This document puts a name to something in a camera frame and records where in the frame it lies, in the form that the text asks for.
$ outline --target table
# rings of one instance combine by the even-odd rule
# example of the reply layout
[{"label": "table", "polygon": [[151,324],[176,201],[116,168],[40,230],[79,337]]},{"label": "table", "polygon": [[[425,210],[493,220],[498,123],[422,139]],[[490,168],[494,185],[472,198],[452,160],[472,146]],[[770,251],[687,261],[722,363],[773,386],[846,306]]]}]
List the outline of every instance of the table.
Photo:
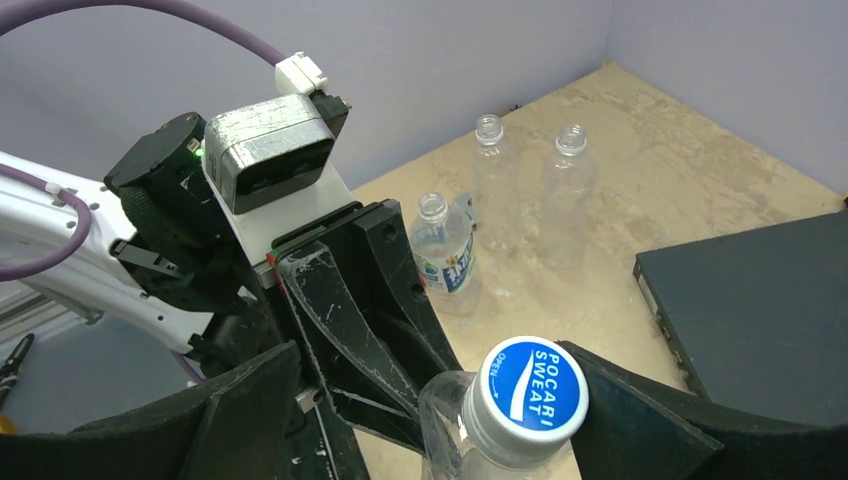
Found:
[{"label": "table", "polygon": [[[615,64],[504,117],[526,195],[537,191],[542,162],[569,123],[586,128],[601,171],[585,262],[554,273],[516,255],[511,267],[528,279],[526,294],[502,301],[488,292],[471,317],[439,314],[445,333],[467,370],[501,340],[539,335],[684,389],[632,277],[634,255],[836,211],[840,196]],[[473,134],[460,137],[354,195],[363,203],[399,200],[410,225],[422,194],[450,200],[471,188],[474,142]],[[481,264],[487,256],[478,252]],[[372,478],[419,478],[418,455],[362,432],[357,438]],[[573,456],[566,470],[557,478],[580,478]]]}]

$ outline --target plastic bottle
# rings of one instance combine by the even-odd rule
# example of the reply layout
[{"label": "plastic bottle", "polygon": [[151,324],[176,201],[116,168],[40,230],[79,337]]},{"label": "plastic bottle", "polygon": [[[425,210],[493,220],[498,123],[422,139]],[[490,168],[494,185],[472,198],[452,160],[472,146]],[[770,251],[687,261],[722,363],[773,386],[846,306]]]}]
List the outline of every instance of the plastic bottle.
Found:
[{"label": "plastic bottle", "polygon": [[479,218],[477,241],[493,251],[507,251],[518,243],[519,164],[504,138],[501,120],[483,115],[477,120],[474,157],[474,211]]},{"label": "plastic bottle", "polygon": [[585,255],[588,201],[598,182],[586,144],[583,127],[566,126],[542,169],[536,256],[551,269],[576,266]]},{"label": "plastic bottle", "polygon": [[478,373],[442,373],[421,391],[422,478],[558,478],[588,408],[568,352],[538,337],[506,340]]},{"label": "plastic bottle", "polygon": [[438,193],[418,201],[418,218],[409,235],[418,275],[433,306],[454,315],[470,315],[480,302],[471,220],[448,206]]}]

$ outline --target black tool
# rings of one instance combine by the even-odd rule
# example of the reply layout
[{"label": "black tool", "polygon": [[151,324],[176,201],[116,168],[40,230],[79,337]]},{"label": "black tool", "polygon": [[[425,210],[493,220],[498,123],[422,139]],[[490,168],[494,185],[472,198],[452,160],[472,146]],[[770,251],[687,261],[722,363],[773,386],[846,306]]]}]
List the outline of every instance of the black tool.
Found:
[{"label": "black tool", "polygon": [[32,333],[22,338],[18,342],[18,346],[15,347],[15,350],[9,355],[9,358],[3,363],[3,366],[0,367],[0,409],[3,408],[3,403],[9,396],[9,392],[12,391],[12,387],[18,383],[18,372],[21,370],[21,363],[23,363],[24,357],[26,357],[29,347],[32,346],[32,342],[34,341],[35,335]]}]

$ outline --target empty bottle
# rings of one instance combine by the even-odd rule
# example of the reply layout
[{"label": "empty bottle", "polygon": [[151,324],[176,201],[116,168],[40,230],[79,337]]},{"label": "empty bottle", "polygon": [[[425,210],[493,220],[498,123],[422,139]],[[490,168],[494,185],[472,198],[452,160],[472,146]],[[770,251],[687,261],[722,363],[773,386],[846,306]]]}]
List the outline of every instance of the empty bottle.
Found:
[{"label": "empty bottle", "polygon": [[494,251],[511,250],[518,243],[519,165],[504,138],[501,120],[483,115],[477,120],[477,152],[474,157],[474,211],[477,241]]},{"label": "empty bottle", "polygon": [[580,125],[563,128],[542,170],[536,256],[551,269],[578,265],[585,255],[588,202],[598,182],[586,143]]},{"label": "empty bottle", "polygon": [[561,476],[589,393],[568,352],[525,336],[496,346],[476,374],[437,375],[418,405],[423,479],[542,480]]},{"label": "empty bottle", "polygon": [[438,193],[428,193],[418,201],[418,218],[409,238],[418,275],[433,306],[454,315],[474,312],[482,284],[471,220],[465,212],[448,206]]}]

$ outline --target purple cable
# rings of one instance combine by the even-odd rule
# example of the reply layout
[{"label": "purple cable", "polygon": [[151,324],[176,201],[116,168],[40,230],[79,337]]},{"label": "purple cable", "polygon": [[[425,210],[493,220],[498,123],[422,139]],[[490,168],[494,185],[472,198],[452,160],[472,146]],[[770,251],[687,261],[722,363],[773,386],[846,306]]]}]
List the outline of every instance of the purple cable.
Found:
[{"label": "purple cable", "polygon": [[89,7],[127,6],[155,10],[207,28],[250,50],[271,65],[285,60],[279,50],[226,18],[184,0],[23,0],[0,7],[0,36],[40,18]]},{"label": "purple cable", "polygon": [[[0,175],[4,177],[9,177],[12,180],[17,180],[21,183],[25,183],[33,188],[38,190],[44,190],[47,188],[47,182],[32,176],[26,172],[22,172],[17,168],[10,167],[8,165],[4,165],[0,163]],[[41,273],[48,268],[53,268],[56,265],[62,263],[74,254],[74,252],[82,246],[85,239],[88,238],[88,232],[91,230],[91,210],[88,209],[88,205],[85,204],[82,200],[80,200],[77,196],[67,190],[61,190],[59,192],[59,200],[67,203],[68,205],[74,207],[74,210],[77,211],[77,216],[79,217],[77,221],[76,230],[74,230],[73,235],[68,240],[67,243],[59,247],[58,249],[51,252],[44,258],[38,259],[34,262],[27,263],[26,265],[16,265],[13,267],[0,267],[0,282],[9,282],[12,280],[18,280],[20,278],[29,277],[35,275],[37,273]]]},{"label": "purple cable", "polygon": [[192,368],[192,366],[188,363],[188,360],[185,359],[185,356],[182,353],[171,350],[171,355],[173,355],[174,358],[177,360],[177,363],[179,363],[180,366],[183,367],[183,370],[185,370],[185,372],[191,378],[192,382],[196,383],[197,385],[200,385],[201,383],[206,381],[205,378],[200,376],[200,374],[197,373],[194,368]]}]

